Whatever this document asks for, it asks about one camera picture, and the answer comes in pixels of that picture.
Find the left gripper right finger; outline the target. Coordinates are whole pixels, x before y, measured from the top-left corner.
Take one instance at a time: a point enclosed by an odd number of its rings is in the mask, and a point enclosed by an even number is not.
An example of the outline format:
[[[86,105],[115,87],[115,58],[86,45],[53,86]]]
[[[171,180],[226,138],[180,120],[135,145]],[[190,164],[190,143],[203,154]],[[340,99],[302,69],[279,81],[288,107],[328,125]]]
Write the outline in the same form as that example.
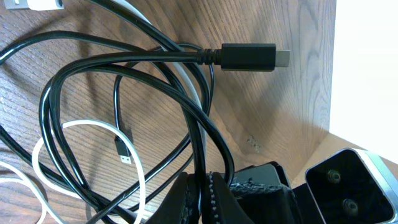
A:
[[[218,172],[206,178],[205,194],[201,203],[203,224],[253,224],[229,190]]]

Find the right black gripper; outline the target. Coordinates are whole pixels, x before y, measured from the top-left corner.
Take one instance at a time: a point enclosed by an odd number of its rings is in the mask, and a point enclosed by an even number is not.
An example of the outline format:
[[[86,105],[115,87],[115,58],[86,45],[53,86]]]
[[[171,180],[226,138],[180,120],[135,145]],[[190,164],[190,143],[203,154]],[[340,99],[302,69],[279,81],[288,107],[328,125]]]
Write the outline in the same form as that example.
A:
[[[254,223],[323,224],[307,184],[291,188],[277,162],[235,172],[230,191]]]

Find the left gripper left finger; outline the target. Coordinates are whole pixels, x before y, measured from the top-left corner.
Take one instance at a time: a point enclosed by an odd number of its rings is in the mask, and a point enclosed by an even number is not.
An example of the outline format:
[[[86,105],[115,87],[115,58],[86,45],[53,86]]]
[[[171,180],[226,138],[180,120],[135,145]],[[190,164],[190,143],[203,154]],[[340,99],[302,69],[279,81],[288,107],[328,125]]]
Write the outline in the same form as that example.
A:
[[[149,218],[149,224],[197,224],[200,216],[198,194],[195,175],[182,172]]]

